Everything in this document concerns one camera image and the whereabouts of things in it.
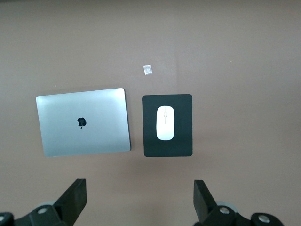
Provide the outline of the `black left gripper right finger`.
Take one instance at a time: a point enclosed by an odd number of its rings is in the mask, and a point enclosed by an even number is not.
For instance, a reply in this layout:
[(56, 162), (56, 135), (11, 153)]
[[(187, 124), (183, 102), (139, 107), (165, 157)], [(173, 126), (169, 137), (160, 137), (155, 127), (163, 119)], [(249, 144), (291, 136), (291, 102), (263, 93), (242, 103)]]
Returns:
[(231, 207), (219, 205), (203, 180), (194, 181), (193, 204), (198, 217), (196, 226), (282, 226), (275, 216), (254, 213), (250, 219), (241, 216)]

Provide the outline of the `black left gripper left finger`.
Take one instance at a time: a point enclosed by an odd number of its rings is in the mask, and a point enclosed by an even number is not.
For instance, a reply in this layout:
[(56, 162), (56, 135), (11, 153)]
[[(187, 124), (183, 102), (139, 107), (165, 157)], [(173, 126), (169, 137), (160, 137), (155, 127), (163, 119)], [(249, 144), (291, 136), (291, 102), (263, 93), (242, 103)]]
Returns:
[(51, 205), (42, 205), (15, 219), (10, 212), (0, 214), (2, 226), (72, 226), (87, 204), (85, 179), (76, 179)]

